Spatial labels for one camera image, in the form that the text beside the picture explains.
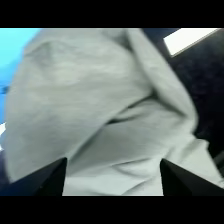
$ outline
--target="black object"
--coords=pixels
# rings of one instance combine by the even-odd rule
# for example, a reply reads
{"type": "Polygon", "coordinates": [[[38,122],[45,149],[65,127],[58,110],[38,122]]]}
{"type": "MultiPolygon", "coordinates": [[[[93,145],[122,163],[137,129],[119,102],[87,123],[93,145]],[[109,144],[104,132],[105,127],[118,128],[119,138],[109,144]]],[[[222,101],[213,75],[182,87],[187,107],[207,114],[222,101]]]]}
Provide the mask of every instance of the black object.
{"type": "Polygon", "coordinates": [[[67,159],[60,159],[10,184],[0,196],[62,196],[67,159]]]}
{"type": "Polygon", "coordinates": [[[163,159],[160,163],[164,196],[224,196],[224,189],[163,159]]]}

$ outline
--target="cloth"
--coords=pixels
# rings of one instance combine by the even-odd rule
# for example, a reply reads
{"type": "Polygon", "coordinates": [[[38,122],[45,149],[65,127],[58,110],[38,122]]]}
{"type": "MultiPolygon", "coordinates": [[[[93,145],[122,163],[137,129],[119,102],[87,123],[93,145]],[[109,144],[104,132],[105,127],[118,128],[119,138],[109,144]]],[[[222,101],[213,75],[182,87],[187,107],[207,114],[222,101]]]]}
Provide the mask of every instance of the cloth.
{"type": "Polygon", "coordinates": [[[137,28],[44,29],[6,104],[10,181],[68,158],[64,195],[162,195],[162,158],[220,184],[197,114],[137,28]]]}

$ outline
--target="gray fabric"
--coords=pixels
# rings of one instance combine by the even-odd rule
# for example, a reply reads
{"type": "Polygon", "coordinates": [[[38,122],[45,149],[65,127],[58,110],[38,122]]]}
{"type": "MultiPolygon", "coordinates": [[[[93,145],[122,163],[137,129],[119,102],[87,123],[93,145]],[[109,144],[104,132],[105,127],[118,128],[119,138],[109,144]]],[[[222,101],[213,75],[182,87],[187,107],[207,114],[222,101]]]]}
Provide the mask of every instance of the gray fabric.
{"type": "Polygon", "coordinates": [[[66,156],[64,195],[162,195],[165,157],[218,184],[196,124],[188,94],[139,29],[44,29],[7,98],[7,170],[15,181],[66,156]]]}

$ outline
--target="garment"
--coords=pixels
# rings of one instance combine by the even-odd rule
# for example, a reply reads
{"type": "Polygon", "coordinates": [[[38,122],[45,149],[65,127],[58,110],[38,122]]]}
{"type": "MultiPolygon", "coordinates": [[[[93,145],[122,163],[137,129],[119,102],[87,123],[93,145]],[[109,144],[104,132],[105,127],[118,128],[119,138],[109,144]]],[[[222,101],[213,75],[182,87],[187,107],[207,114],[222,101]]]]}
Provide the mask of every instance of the garment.
{"type": "Polygon", "coordinates": [[[162,195],[162,158],[219,184],[184,87],[137,28],[44,29],[6,104],[11,181],[68,158],[64,195],[162,195]]]}

